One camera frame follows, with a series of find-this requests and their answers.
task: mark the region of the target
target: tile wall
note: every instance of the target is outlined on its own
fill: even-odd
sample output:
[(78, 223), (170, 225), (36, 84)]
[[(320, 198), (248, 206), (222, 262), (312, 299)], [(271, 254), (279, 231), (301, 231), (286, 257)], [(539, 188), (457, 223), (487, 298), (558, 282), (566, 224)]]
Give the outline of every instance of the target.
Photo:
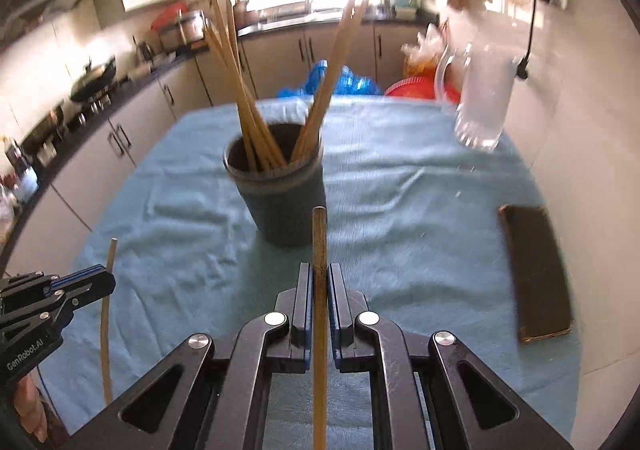
[[(89, 58), (100, 64), (114, 54), (116, 76), (126, 74), (135, 62), (132, 35), (142, 39), (159, 11), (138, 13), (101, 30), (93, 0), (82, 0), (73, 11), (12, 44), (0, 54), (0, 135), (21, 141), (57, 102), (67, 100), (69, 107), (71, 87)], [(0, 155), (0, 174), (9, 169)]]
[[(522, 55), (528, 22), (450, 14), (456, 46)], [(582, 378), (572, 443), (594, 450), (640, 382), (640, 35), (619, 0), (543, 7), (506, 130), (544, 195), (575, 294)]]

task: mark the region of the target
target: metal screw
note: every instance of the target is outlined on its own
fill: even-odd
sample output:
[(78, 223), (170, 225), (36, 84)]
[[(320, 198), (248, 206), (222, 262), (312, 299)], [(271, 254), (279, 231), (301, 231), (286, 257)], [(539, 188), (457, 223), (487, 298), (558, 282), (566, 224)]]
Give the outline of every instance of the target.
[(264, 316), (264, 322), (267, 325), (281, 325), (287, 321), (287, 317), (278, 311), (271, 311)]
[(364, 311), (358, 315), (358, 320), (361, 324), (375, 325), (380, 321), (380, 317), (373, 311)]
[(202, 333), (192, 335), (189, 338), (189, 346), (191, 349), (201, 349), (209, 345), (209, 337)]
[(438, 331), (433, 338), (437, 344), (444, 346), (453, 345), (456, 341), (456, 337), (448, 331)]

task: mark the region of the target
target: dark gray cup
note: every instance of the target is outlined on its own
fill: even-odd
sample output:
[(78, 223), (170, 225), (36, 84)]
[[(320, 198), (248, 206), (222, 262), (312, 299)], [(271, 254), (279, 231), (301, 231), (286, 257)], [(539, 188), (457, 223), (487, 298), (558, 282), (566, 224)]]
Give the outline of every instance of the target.
[[(285, 159), (290, 158), (301, 129), (299, 123), (269, 125)], [(267, 174), (249, 172), (242, 136), (238, 136), (226, 147), (223, 163), (267, 242), (282, 247), (311, 243), (312, 210), (316, 206), (326, 207), (322, 143), (319, 142), (310, 159)]]

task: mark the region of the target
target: glass pitcher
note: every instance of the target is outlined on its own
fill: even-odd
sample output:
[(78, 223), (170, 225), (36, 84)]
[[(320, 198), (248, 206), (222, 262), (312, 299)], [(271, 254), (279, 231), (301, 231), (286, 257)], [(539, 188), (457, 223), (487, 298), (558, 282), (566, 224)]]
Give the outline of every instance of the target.
[(444, 72), (455, 57), (464, 61), (464, 80), (454, 129), (469, 148), (491, 152), (498, 144), (511, 99), (518, 61), (508, 48), (468, 44), (463, 52), (447, 46), (434, 80), (437, 102), (452, 108), (444, 90)]

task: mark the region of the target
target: red lid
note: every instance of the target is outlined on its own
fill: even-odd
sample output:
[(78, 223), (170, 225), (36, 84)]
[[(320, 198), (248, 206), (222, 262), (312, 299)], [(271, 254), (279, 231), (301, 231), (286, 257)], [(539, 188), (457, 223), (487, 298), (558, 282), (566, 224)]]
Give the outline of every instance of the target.
[(183, 13), (187, 12), (187, 3), (186, 2), (175, 2), (168, 6), (164, 11), (162, 11), (158, 18), (156, 18), (151, 24), (151, 30), (156, 33), (169, 22), (173, 22), (175, 17), (178, 16), (178, 13), (182, 11)]

